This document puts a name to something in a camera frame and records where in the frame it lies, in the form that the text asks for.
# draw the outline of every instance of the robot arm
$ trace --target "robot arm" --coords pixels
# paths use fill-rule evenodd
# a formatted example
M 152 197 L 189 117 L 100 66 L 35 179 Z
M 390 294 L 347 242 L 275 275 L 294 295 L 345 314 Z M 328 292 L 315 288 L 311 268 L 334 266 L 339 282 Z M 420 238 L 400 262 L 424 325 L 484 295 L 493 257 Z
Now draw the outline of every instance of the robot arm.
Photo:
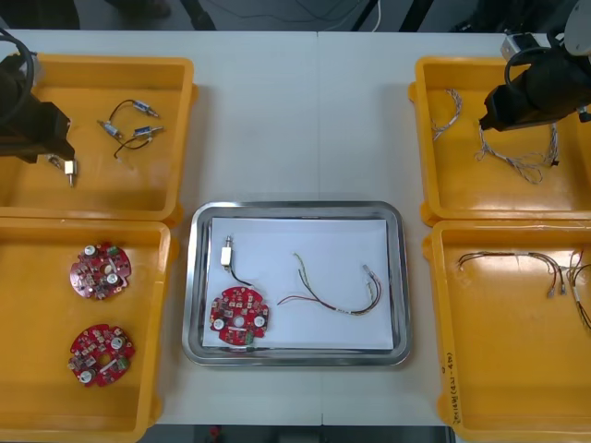
M 537 44 L 531 34 L 507 36 L 501 51 L 508 60 L 505 84 L 486 98 L 482 129 L 505 131 L 556 122 L 579 112 L 591 121 L 591 0 L 580 0 L 569 16 L 562 40 L 549 35 L 550 47 Z M 513 66 L 530 65 L 514 80 Z
M 0 156 L 35 163 L 39 154 L 53 154 L 74 161 L 74 149 L 66 140 L 69 119 L 31 93 L 36 57 L 5 30 L 0 34 L 0 42 L 15 44 L 19 52 L 0 62 Z

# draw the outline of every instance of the wire harness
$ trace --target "wire harness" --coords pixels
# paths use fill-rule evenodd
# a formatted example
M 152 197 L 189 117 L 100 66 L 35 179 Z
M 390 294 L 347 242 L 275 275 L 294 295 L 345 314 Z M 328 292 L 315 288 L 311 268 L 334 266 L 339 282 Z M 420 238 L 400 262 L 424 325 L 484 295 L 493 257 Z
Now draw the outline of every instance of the wire harness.
M 320 303 L 321 305 L 323 305 L 324 307 L 326 307 L 332 311 L 340 312 L 342 314 L 347 314 L 349 316 L 363 316 L 363 315 L 367 314 L 369 311 L 371 311 L 374 307 L 376 307 L 378 305 L 378 303 L 380 302 L 381 293 L 382 293 L 381 281 L 378 278 L 378 276 L 375 274 L 375 272 L 368 267 L 368 265 L 363 265 L 363 271 L 366 272 L 366 274 L 368 275 L 368 279 L 369 279 L 367 287 L 368 287 L 368 292 L 369 292 L 370 303 L 364 309 L 359 309 L 357 311 L 351 311 L 351 310 L 345 310 L 345 309 L 341 309 L 340 307 L 330 305 L 330 304 L 326 303 L 325 301 L 321 300 L 316 295 L 316 293 L 312 289 L 312 286 L 309 282 L 308 274 L 306 273 L 306 266 L 304 265 L 304 260 L 297 253 L 294 253 L 294 256 L 295 256 L 295 258 L 297 258 L 297 261 L 299 261 L 299 269 L 297 270 L 297 273 L 299 275 L 299 279 L 302 281 L 302 283 L 304 284 L 306 289 L 308 289 L 308 292 L 312 296 L 305 297 L 302 295 L 290 295 L 290 296 L 285 297 L 284 299 L 280 300 L 277 303 L 277 305 L 282 305 L 283 303 L 286 303 L 291 300 L 306 300 L 309 302 Z
M 520 157 L 507 157 L 494 150 L 484 137 L 484 131 L 482 126 L 478 127 L 480 134 L 480 151 L 475 154 L 475 158 L 481 162 L 484 160 L 487 154 L 492 155 L 504 162 L 507 162 L 512 168 L 515 169 L 525 180 L 532 185 L 538 185 L 544 179 L 540 168 L 546 166 L 557 166 L 558 165 L 558 128 L 556 124 L 552 124 L 550 127 L 550 142 L 548 146 L 548 152 L 542 154 L 540 152 L 530 152 Z
M 460 97 L 460 94 L 458 93 L 457 90 L 447 89 L 445 91 L 453 99 L 453 104 L 455 105 L 455 114 L 453 114 L 452 120 L 450 120 L 446 125 L 443 125 L 443 126 L 437 126 L 435 124 L 435 121 L 431 118 L 431 129 L 433 130 L 433 141 L 437 140 L 441 136 L 441 134 L 443 134 L 450 127 L 452 127 L 452 125 L 460 117 L 460 112 L 462 111 L 462 105 L 464 104 L 464 102 L 462 102 L 462 97 Z
M 548 298 L 551 298 L 556 291 L 558 279 L 560 279 L 560 293 L 566 294 L 566 283 L 571 288 L 571 293 L 573 294 L 574 303 L 577 308 L 577 312 L 579 317 L 583 321 L 585 328 L 591 331 L 591 317 L 587 314 L 585 308 L 581 303 L 581 296 L 579 295 L 576 282 L 577 278 L 581 274 L 582 271 L 585 269 L 591 268 L 591 264 L 581 266 L 581 262 L 583 260 L 583 250 L 578 253 L 578 260 L 576 264 L 573 264 L 574 256 L 577 255 L 576 252 L 571 254 L 571 260 L 569 262 L 568 267 L 563 267 L 558 264 L 558 262 L 546 255 L 541 254 L 538 252 L 491 252 L 491 251 L 479 251 L 473 252 L 469 254 L 464 254 L 458 259 L 458 268 L 459 270 L 464 270 L 464 263 L 467 261 L 482 258 L 482 257 L 530 257 L 537 260 L 544 262 L 549 267 L 549 273 L 552 275 L 552 282 L 550 283 L 548 289 Z

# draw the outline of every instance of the yellow plastic tray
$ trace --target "yellow plastic tray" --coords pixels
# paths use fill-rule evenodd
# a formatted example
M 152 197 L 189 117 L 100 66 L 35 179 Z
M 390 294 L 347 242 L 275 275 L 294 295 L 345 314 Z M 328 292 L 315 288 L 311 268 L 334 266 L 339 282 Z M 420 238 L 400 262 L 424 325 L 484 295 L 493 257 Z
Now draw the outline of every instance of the yellow plastic tray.
M 80 297 L 69 270 L 88 244 L 129 256 L 129 286 L 105 301 Z M 155 221 L 0 219 L 0 439 L 137 441 L 160 414 L 155 397 L 168 228 Z M 113 385 L 86 388 L 67 368 L 85 328 L 123 328 L 136 347 Z
M 423 58 L 416 64 L 416 83 L 409 96 L 416 108 L 426 224 L 439 220 L 591 218 L 591 125 L 571 115 L 558 124 L 560 164 L 542 168 L 539 185 L 525 181 L 507 163 L 487 155 L 478 162 L 478 119 L 484 100 L 503 83 L 506 63 L 496 58 Z M 464 106 L 459 119 L 435 142 L 431 121 L 448 123 L 455 112 L 445 89 L 458 90 Z M 487 141 L 496 151 L 519 156 L 548 150 L 548 126 L 504 133 L 490 129 Z
M 67 139 L 78 159 L 76 187 L 40 158 L 27 164 L 0 158 L 0 217 L 149 220 L 175 224 L 187 126 L 192 101 L 193 65 L 182 58 L 41 55 L 45 78 L 35 88 L 72 121 Z M 148 103 L 161 118 L 131 104 L 115 116 L 130 138 L 141 126 L 164 126 L 141 150 L 122 150 L 99 127 L 125 99 Z
M 423 244 L 431 268 L 442 395 L 440 418 L 468 441 L 591 441 L 591 333 L 570 291 L 547 293 L 547 267 L 527 257 L 469 252 L 537 251 L 568 266 L 586 249 L 591 221 L 442 221 Z M 577 289 L 591 312 L 591 274 Z

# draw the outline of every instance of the label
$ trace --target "label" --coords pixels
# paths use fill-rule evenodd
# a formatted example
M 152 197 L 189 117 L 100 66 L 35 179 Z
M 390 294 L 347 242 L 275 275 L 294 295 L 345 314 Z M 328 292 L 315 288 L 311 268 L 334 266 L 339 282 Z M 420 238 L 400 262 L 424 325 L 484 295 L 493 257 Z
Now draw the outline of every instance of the label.
M 453 354 L 447 353 L 447 360 L 445 362 L 445 367 L 443 367 L 443 372 L 448 371 L 448 379 L 450 380 L 450 401 L 452 402 L 452 413 L 453 413 L 453 422 L 452 425 L 459 425 L 462 423 L 462 419 L 460 418 L 460 403 L 458 400 L 458 388 L 455 384 L 455 374 L 453 373 L 454 370 L 454 362 L 453 362 Z

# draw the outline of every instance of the white paper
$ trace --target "white paper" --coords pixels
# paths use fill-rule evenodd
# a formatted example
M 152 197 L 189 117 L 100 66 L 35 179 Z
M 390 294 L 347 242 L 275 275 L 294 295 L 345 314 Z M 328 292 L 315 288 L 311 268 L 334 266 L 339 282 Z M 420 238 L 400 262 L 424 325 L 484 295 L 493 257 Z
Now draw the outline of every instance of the white paper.
M 384 220 L 213 219 L 203 346 L 230 346 L 209 328 L 209 315 L 222 291 L 240 285 L 220 264 L 225 238 L 231 235 L 236 276 L 253 283 L 270 309 L 265 337 L 255 338 L 255 347 L 392 349 L 386 233 Z M 301 300 L 277 305 L 288 295 L 310 296 L 299 279 L 295 252 L 323 301 L 345 310 L 367 307 L 366 264 L 381 280 L 380 302 L 364 316 Z

